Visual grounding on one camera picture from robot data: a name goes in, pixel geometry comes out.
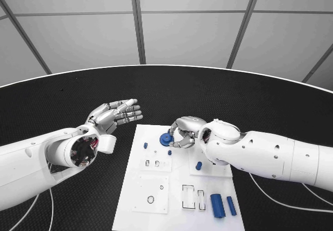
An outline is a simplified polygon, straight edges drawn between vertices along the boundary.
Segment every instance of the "white cable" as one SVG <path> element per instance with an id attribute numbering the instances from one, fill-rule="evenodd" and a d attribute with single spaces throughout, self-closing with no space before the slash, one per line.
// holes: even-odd
<path id="1" fill-rule="evenodd" d="M 25 215 L 28 214 L 28 212 L 30 212 L 30 210 L 31 210 L 31 208 L 32 208 L 32 205 L 34 205 L 34 203 L 35 203 L 35 201 L 37 201 L 37 197 L 38 197 L 38 195 L 37 195 L 35 198 L 34 198 L 32 204 L 31 204 L 28 210 L 25 211 L 24 216 L 21 217 L 21 219 L 18 220 L 18 222 L 15 223 L 15 225 L 12 226 L 12 228 L 11 228 L 8 231 L 12 231 L 12 230 L 14 230 L 14 228 L 17 227 L 17 225 L 21 223 L 22 219 L 25 218 Z"/>
<path id="2" fill-rule="evenodd" d="M 54 210 L 51 190 L 50 190 L 50 201 L 51 201 L 51 216 L 50 216 L 50 227 L 48 227 L 48 231 L 50 231 L 50 228 L 51 228 L 51 222 L 53 222 L 53 210 Z"/>
<path id="3" fill-rule="evenodd" d="M 306 188 L 306 190 L 309 191 L 309 193 L 321 200 L 324 201 L 327 204 L 333 205 L 333 203 L 329 203 L 327 200 L 324 200 L 312 191 L 311 189 L 302 184 L 302 186 Z"/>
<path id="4" fill-rule="evenodd" d="M 254 179 L 252 177 L 252 174 L 249 173 L 249 176 L 252 178 L 252 181 L 254 183 L 254 185 L 257 186 L 256 182 L 254 182 Z M 306 210 L 306 211 L 314 211 L 314 212 L 324 212 L 324 213 L 333 213 L 333 210 L 324 210 L 324 209 L 314 209 L 314 208 L 301 208 L 301 207 L 295 207 L 295 206 L 290 206 L 290 205 L 286 205 L 286 204 L 282 204 L 280 202 L 275 201 L 267 195 L 266 197 L 275 202 L 278 203 L 279 205 L 288 207 L 288 208 L 295 208 L 295 209 L 299 209 L 299 210 Z"/>

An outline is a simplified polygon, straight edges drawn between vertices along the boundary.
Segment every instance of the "table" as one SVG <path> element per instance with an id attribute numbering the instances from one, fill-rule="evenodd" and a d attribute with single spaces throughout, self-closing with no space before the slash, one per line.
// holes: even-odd
<path id="1" fill-rule="evenodd" d="M 99 104 L 128 98 L 138 99 L 141 124 L 169 125 L 175 118 L 190 115 L 207 122 L 217 118 L 241 132 L 254 130 L 314 144 L 333 144 L 329 91 L 226 69 L 135 65 L 60 73 L 0 88 L 0 145 L 74 128 Z M 135 122 L 119 126 L 113 154 L 97 154 L 84 171 L 51 188 L 51 230 L 110 230 L 133 131 Z M 260 193 L 249 175 L 234 168 L 231 173 L 244 230 L 331 228 L 331 214 L 279 206 Z M 331 209 L 301 184 L 253 177 L 279 202 Z M 331 192 L 311 189 L 331 201 Z M 12 227 L 31 202 L 0 212 L 1 230 Z M 45 191 L 15 230 L 47 230 L 50 212 Z"/>

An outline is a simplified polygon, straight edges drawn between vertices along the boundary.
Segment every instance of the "robotic hand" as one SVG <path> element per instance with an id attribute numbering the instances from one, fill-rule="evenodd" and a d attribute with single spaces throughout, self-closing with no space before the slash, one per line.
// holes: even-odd
<path id="1" fill-rule="evenodd" d="M 102 104 L 77 128 L 64 128 L 0 147 L 0 211 L 19 204 L 112 153 L 116 125 L 142 118 L 135 99 Z M 50 173 L 51 165 L 67 167 Z"/>
<path id="2" fill-rule="evenodd" d="M 254 175 L 299 182 L 333 192 L 333 148 L 295 141 L 279 135 L 249 131 L 217 119 L 205 123 L 184 116 L 169 128 L 178 127 L 182 140 L 171 147 L 188 148 L 194 139 L 208 161 L 231 166 Z"/>

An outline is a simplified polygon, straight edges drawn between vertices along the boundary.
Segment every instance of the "black tabletop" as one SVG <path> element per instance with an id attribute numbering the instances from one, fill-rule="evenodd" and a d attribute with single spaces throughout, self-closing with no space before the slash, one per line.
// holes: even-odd
<path id="1" fill-rule="evenodd" d="M 217 118 L 241 132 L 269 132 L 333 145 L 331 93 L 244 72 L 162 65 L 74 71 L 0 88 L 0 145 L 77 127 L 96 106 L 129 98 L 138 99 L 143 119 L 117 127 L 113 153 L 99 153 L 93 164 L 51 188 L 53 231 L 110 230 L 136 123 L 171 125 L 188 115 L 207 122 Z M 259 191 L 247 173 L 233 167 L 231 173 L 244 230 L 333 229 L 333 214 L 278 205 Z M 253 177 L 279 202 L 333 209 L 299 183 Z M 311 189 L 333 202 L 331 192 Z M 12 227 L 31 202 L 32 198 L 0 212 L 0 230 Z M 50 216 L 50 195 L 44 191 L 15 230 L 47 230 Z"/>

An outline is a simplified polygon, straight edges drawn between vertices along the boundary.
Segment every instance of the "blue object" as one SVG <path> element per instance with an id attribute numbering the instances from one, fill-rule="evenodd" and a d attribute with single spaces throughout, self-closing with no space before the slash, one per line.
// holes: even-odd
<path id="1" fill-rule="evenodd" d="M 213 206 L 213 217 L 223 218 L 224 211 L 223 211 L 223 203 L 221 203 L 220 194 L 211 194 L 210 200 L 211 200 L 211 206 Z"/>
<path id="2" fill-rule="evenodd" d="M 233 206 L 233 202 L 231 202 L 231 198 L 230 196 L 226 197 L 227 199 L 227 204 L 228 204 L 228 208 L 230 208 L 230 215 L 236 215 L 236 210 L 234 210 L 234 206 Z"/>
<path id="3" fill-rule="evenodd" d="M 168 143 L 174 141 L 172 136 L 169 136 L 169 132 L 161 134 L 159 143 L 162 146 L 168 147 Z"/>
<path id="4" fill-rule="evenodd" d="M 200 170 L 201 169 L 201 162 L 198 161 L 197 164 L 195 164 L 195 170 Z"/>

